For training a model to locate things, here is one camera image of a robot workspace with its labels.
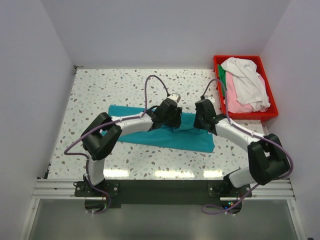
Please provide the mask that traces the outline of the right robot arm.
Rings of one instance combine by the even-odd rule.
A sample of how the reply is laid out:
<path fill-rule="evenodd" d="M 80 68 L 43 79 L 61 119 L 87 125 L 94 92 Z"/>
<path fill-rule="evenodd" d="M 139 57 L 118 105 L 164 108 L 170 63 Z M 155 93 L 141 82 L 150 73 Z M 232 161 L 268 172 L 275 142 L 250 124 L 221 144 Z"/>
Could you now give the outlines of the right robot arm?
<path fill-rule="evenodd" d="M 257 183 L 266 185 L 284 177 L 292 170 L 292 164 L 275 134 L 255 133 L 228 118 L 217 114 L 212 102 L 201 99 L 195 103 L 196 129 L 225 138 L 247 153 L 248 167 L 237 169 L 223 177 L 221 192 L 235 196 L 242 187 Z"/>

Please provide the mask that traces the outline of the teal t shirt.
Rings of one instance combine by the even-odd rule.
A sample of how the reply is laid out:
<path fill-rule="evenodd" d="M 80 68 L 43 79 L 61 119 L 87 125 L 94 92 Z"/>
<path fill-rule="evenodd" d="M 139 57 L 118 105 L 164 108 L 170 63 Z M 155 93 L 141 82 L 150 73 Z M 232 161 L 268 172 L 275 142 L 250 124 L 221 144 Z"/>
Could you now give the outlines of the teal t shirt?
<path fill-rule="evenodd" d="M 215 147 L 213 135 L 206 130 L 194 128 L 195 116 L 194 113 L 183 112 L 179 128 L 163 125 L 156 130 L 136 132 L 122 136 L 119 138 L 119 141 L 147 146 L 211 153 Z"/>

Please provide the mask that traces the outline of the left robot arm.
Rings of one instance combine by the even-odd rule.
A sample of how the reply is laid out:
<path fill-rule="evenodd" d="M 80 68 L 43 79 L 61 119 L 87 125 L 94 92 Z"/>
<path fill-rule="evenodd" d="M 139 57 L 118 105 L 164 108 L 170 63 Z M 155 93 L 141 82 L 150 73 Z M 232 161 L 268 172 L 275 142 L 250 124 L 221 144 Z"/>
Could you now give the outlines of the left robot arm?
<path fill-rule="evenodd" d="M 178 100 L 167 97 L 159 106 L 142 113 L 123 117 L 100 113 L 82 133 L 80 140 L 87 158 L 86 173 L 82 181 L 74 183 L 76 197 L 132 197 L 159 199 L 183 187 L 175 180 L 116 180 L 105 179 L 104 165 L 120 137 L 134 133 L 150 132 L 162 126 L 178 128 L 181 125 L 182 108 Z"/>

